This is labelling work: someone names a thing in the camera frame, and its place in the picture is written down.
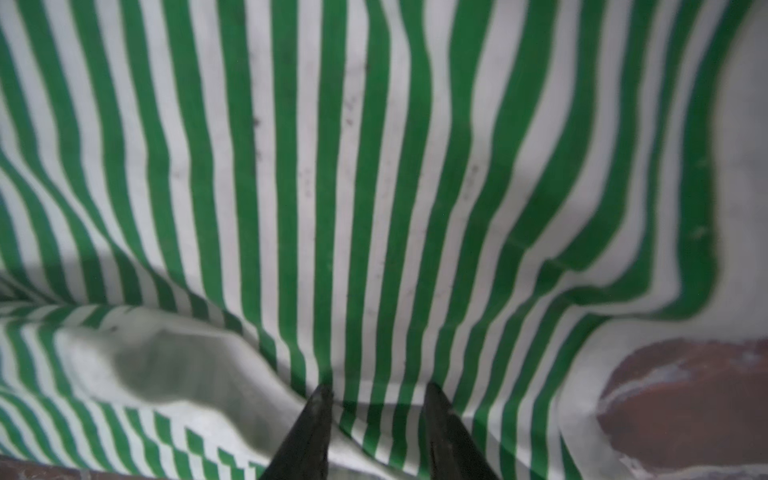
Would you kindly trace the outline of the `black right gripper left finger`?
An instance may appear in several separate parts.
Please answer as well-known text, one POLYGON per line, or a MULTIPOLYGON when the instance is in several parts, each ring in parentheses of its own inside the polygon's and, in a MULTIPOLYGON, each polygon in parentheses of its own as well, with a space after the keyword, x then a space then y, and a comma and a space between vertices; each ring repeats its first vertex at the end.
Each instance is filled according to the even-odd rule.
POLYGON ((333 390, 327 384, 314 390, 260 479, 328 478, 333 399, 333 390))

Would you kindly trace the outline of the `green white striped shirt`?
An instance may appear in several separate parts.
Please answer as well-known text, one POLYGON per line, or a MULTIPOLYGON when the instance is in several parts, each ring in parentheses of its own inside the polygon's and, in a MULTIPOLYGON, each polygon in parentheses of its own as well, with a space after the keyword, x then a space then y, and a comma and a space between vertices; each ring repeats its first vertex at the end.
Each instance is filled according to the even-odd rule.
POLYGON ((5 1, 1 452, 767 475, 763 1, 5 1))

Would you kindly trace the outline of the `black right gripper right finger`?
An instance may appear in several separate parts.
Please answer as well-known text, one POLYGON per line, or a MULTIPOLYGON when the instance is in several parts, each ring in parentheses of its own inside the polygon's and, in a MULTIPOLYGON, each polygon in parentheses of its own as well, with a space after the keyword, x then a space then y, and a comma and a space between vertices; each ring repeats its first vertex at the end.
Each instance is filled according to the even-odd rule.
POLYGON ((434 382, 426 387, 422 414, 431 479, 498 479, 451 402, 434 382))

